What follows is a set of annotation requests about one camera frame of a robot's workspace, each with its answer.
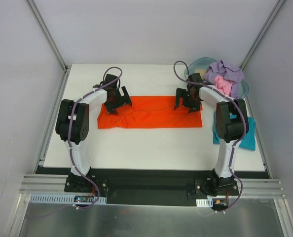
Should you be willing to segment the orange t shirt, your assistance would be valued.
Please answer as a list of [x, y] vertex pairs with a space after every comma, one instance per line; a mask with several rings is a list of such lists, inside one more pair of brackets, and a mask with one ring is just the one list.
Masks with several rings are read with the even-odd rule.
[[99, 129], [153, 129], [153, 128], [201, 128], [201, 112], [189, 113], [181, 105], [174, 109], [175, 96], [132, 96], [132, 106], [116, 109], [116, 114], [102, 106], [97, 118]]

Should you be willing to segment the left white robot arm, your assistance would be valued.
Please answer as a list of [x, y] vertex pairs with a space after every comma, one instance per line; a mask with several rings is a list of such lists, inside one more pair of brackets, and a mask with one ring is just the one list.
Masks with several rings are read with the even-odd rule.
[[82, 192], [92, 189], [93, 180], [87, 176], [89, 164], [84, 141], [90, 130], [90, 113], [104, 106], [108, 114], [117, 115], [117, 109], [132, 101], [125, 86], [120, 86], [120, 76], [105, 73], [103, 80], [92, 90], [76, 100], [61, 101], [55, 132], [64, 141], [72, 163], [71, 173], [79, 176], [75, 185]]

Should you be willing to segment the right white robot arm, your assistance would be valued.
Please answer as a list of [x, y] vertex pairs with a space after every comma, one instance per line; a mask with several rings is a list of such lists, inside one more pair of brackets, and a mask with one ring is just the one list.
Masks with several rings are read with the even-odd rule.
[[180, 105], [189, 112], [200, 110], [204, 101], [215, 109], [215, 128], [220, 138], [220, 148], [212, 176], [201, 185], [201, 191], [211, 195], [222, 195], [233, 185], [234, 163], [237, 149], [249, 130], [246, 104], [243, 99], [232, 99], [215, 86], [203, 82], [199, 73], [178, 79], [187, 83], [187, 88], [177, 88], [174, 109]]

